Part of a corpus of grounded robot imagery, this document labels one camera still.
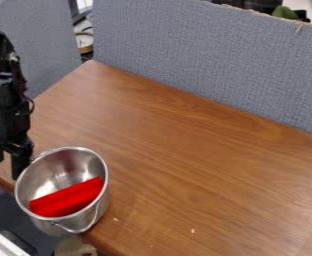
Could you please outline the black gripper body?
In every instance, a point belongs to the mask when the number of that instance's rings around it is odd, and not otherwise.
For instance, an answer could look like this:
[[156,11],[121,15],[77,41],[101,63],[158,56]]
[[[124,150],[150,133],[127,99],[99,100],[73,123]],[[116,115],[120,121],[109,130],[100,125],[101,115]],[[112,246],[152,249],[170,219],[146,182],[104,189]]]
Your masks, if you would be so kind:
[[32,99],[24,95],[16,86],[12,83],[0,84],[0,141],[4,152],[12,153],[13,145],[32,142],[28,131],[33,110]]

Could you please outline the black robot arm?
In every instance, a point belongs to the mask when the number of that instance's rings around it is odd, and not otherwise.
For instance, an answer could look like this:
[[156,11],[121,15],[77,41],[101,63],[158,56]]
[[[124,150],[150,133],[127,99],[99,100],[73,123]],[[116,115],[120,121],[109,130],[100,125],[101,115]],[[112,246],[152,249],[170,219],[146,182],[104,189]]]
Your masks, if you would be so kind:
[[0,163],[4,161],[4,153],[8,153],[13,180],[31,164],[35,147],[28,136],[35,102],[25,92],[27,80],[20,56],[0,30]]

